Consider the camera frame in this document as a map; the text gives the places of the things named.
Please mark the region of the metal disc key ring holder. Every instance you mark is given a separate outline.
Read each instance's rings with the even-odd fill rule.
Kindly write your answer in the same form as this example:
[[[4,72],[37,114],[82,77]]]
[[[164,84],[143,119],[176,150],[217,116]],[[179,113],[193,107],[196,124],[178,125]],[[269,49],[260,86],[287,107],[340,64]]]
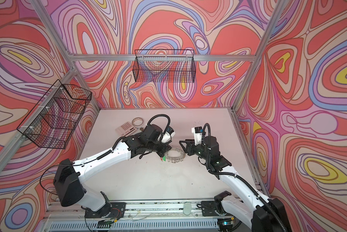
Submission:
[[[186,154],[181,148],[172,148],[165,153],[165,157],[167,162],[178,163],[184,160]]]

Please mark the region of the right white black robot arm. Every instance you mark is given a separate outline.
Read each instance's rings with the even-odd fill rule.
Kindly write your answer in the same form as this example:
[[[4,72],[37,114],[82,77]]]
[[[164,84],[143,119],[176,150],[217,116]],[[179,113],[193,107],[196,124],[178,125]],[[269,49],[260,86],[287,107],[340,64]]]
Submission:
[[[193,139],[181,140],[180,146],[188,156],[204,160],[207,172],[225,183],[235,196],[224,191],[215,198],[216,211],[230,214],[253,232],[290,232],[291,226],[284,204],[271,199],[247,182],[232,164],[221,155],[219,143],[212,136],[208,123],[193,127]]]

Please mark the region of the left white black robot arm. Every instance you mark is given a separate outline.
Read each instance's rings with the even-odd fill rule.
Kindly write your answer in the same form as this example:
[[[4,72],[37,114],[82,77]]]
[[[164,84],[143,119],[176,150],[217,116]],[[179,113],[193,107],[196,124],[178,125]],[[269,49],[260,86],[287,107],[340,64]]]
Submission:
[[[121,136],[105,151],[81,160],[61,161],[53,179],[61,206],[80,205],[97,218],[108,217],[112,212],[108,197],[102,191],[96,192],[88,188],[86,181],[101,171],[134,157],[141,159],[151,153],[164,157],[171,150],[170,143],[175,135],[170,123],[168,115],[155,115],[142,132]]]

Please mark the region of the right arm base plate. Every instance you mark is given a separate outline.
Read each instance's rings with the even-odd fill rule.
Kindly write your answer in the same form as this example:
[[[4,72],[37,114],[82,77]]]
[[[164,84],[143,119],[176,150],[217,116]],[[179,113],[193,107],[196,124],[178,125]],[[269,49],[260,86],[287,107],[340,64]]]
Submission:
[[[205,217],[231,216],[231,214],[224,211],[220,203],[215,201],[201,201],[197,204],[197,207],[202,211],[202,215]]]

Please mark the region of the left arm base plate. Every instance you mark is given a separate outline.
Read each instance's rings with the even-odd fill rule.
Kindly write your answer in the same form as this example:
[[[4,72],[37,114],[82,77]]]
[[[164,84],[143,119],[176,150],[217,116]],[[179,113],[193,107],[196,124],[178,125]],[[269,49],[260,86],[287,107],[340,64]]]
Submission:
[[[89,208],[85,210],[85,218],[114,218],[119,219],[124,217],[127,203],[125,202],[111,202],[106,204],[98,211],[92,211]]]

